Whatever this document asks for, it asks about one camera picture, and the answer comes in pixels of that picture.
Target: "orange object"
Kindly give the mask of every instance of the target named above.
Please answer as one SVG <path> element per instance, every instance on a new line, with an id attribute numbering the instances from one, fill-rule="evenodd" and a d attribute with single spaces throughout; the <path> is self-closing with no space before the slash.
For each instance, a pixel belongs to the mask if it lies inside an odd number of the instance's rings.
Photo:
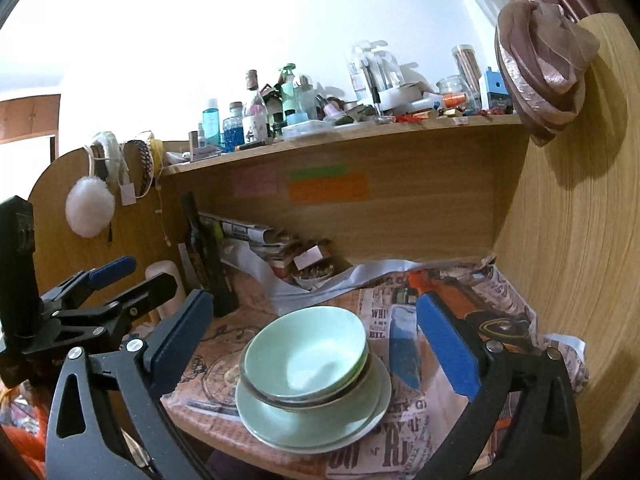
<path id="1" fill-rule="evenodd" d="M 368 198 L 367 177 L 361 173 L 289 182 L 289 201 L 296 205 L 360 202 Z"/>
<path id="2" fill-rule="evenodd" d="M 2 425 L 15 449 L 22 456 L 33 473 L 45 480 L 45 443 L 47 439 L 47 415 L 39 408 L 35 408 L 38 419 L 38 433 L 33 435 L 21 428 Z"/>
<path id="3" fill-rule="evenodd" d="M 442 96 L 442 100 L 447 108 L 455 108 L 462 103 L 466 103 L 467 98 L 466 94 L 461 92 L 459 94 L 445 94 Z"/>

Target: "pink sticky note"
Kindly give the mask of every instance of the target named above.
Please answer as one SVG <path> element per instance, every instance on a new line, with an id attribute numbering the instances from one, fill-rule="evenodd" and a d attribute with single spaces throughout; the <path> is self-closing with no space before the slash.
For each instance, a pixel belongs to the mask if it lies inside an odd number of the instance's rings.
<path id="1" fill-rule="evenodd" d="M 234 170 L 232 180 L 236 198 L 273 195 L 278 192 L 278 170 L 275 164 L 259 164 Z"/>

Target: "newspaper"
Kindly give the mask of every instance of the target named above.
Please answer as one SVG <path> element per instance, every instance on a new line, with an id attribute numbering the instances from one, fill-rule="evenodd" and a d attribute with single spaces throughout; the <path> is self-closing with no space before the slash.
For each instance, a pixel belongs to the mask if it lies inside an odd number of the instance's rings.
<path id="1" fill-rule="evenodd" d="M 214 232 L 217 230 L 217 225 L 219 225 L 225 237 L 236 238 L 237 240 L 244 240 L 258 245 L 273 243 L 282 232 L 282 229 L 222 218 L 208 213 L 200 213 L 200 220 L 204 225 L 211 227 Z"/>
<path id="2" fill-rule="evenodd" d="M 497 267 L 394 272 L 323 303 L 349 309 L 362 320 L 371 350 L 391 374 L 394 394 L 386 415 L 350 446 L 320 455 L 289 454 L 254 439 L 238 417 L 234 394 L 240 353 L 276 315 L 254 278 L 235 270 L 232 281 L 241 308 L 213 323 L 178 387 L 163 402 L 183 427 L 187 425 L 196 435 L 206 434 L 210 444 L 217 442 L 224 450 L 234 450 L 236 456 L 270 463 L 272 469 L 292 478 L 408 480 L 438 449 L 468 401 L 453 392 L 416 323 L 415 301 L 427 290 L 437 292 L 457 316 L 476 328 L 494 321 L 508 326 L 505 344 L 510 351 L 556 346 L 576 391 L 588 380 L 584 361 L 572 346 L 537 333 L 535 312 Z M 511 394 L 474 471 L 493 461 L 517 403 L 518 394 Z"/>

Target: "small box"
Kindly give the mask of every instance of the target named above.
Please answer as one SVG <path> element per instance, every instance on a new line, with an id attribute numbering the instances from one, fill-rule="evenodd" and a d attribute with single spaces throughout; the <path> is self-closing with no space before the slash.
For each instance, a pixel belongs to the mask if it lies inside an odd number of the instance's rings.
<path id="1" fill-rule="evenodd" d="M 306 269 L 308 266 L 321 262 L 330 256 L 331 254 L 329 254 L 329 251 L 325 246 L 315 245 L 299 256 L 293 258 L 293 263 L 296 264 L 296 268 L 298 270 L 302 270 Z"/>
<path id="2" fill-rule="evenodd" d="M 480 97 L 483 110 L 499 108 L 505 111 L 507 107 L 513 107 L 513 102 L 507 87 L 504 85 L 502 74 L 500 72 L 492 72 L 491 67 L 480 78 Z"/>

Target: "plate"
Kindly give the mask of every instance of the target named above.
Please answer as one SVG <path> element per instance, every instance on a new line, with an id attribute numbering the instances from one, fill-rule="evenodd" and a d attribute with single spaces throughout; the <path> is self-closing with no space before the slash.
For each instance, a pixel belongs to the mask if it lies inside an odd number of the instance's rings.
<path id="1" fill-rule="evenodd" d="M 380 399 L 382 383 L 378 366 L 373 366 L 362 387 L 341 402 L 306 412 L 286 412 L 256 399 L 240 381 L 236 407 L 244 426 L 262 440 L 286 447 L 324 446 L 366 424 Z"/>
<path id="2" fill-rule="evenodd" d="M 345 447 L 349 444 L 357 442 L 377 426 L 380 420 L 382 420 L 382 417 L 385 415 L 386 410 L 389 407 L 389 403 L 391 402 L 391 377 L 389 376 L 384 363 L 376 355 L 372 354 L 372 356 L 374 357 L 374 369 L 378 374 L 378 382 L 381 385 L 380 396 L 378 397 L 378 402 L 373 413 L 363 423 L 363 425 L 353 433 L 348 434 L 347 436 L 339 438 L 338 440 L 335 440 L 328 444 L 323 444 L 322 446 L 301 447 L 283 446 L 274 442 L 270 442 L 268 439 L 262 438 L 258 434 L 254 433 L 248 426 L 245 425 L 245 427 L 247 428 L 249 433 L 251 433 L 255 438 L 257 438 L 260 442 L 266 444 L 267 446 L 295 454 L 328 453 L 330 451 L 335 451 L 336 449 L 340 449 L 341 447 Z"/>

